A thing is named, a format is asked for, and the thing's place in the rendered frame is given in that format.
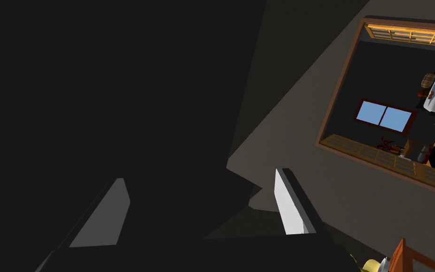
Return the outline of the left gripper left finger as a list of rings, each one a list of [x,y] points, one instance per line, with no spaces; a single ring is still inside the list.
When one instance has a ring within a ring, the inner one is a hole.
[[[79,228],[69,247],[116,245],[129,206],[125,181],[118,178]]]

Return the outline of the yellow round object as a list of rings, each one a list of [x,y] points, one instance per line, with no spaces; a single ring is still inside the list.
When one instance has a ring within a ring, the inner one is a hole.
[[[361,268],[361,272],[388,272],[390,269],[390,261],[387,258],[376,261],[375,259],[369,259]]]

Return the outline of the blue two-pane window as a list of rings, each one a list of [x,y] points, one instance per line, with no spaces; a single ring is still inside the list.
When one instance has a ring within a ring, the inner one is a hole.
[[[394,105],[362,99],[354,120],[386,131],[406,136],[414,123],[418,111]]]

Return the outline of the orange wooden furniture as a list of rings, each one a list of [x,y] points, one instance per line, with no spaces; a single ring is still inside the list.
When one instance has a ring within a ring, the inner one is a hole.
[[[392,255],[388,272],[415,272],[414,261],[435,272],[435,260],[407,246],[406,239],[402,238]]]

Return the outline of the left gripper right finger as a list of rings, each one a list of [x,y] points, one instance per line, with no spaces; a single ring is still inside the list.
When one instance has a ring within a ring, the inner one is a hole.
[[[323,220],[291,169],[275,170],[274,197],[287,235],[329,235]]]

